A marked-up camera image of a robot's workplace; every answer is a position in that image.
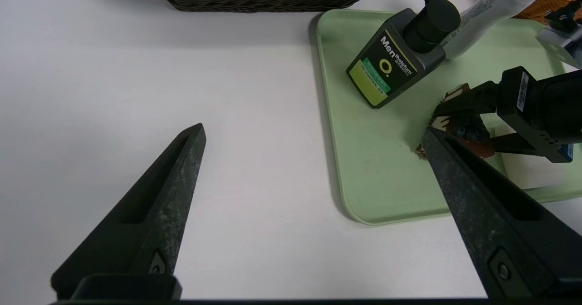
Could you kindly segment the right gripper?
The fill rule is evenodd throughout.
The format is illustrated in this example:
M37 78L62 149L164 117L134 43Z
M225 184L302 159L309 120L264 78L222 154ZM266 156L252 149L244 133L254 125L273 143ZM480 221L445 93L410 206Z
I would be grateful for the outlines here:
M570 163L574 144L582 139L581 71L536 80L524 67L515 67L503 72L499 84L487 81L442 102L434 116L495 112L513 130L491 139L495 152Z

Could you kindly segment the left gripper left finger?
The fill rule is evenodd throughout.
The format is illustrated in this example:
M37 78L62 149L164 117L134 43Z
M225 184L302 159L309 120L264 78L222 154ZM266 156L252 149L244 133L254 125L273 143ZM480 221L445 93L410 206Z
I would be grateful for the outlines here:
M58 301L171 301L173 272L206 146L201 123L181 131L52 274Z

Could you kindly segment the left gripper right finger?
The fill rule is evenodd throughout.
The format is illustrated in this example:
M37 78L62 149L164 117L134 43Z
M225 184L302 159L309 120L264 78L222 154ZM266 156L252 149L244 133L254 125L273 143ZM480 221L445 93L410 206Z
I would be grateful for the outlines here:
M455 137L421 144L489 298L580 301L580 234Z

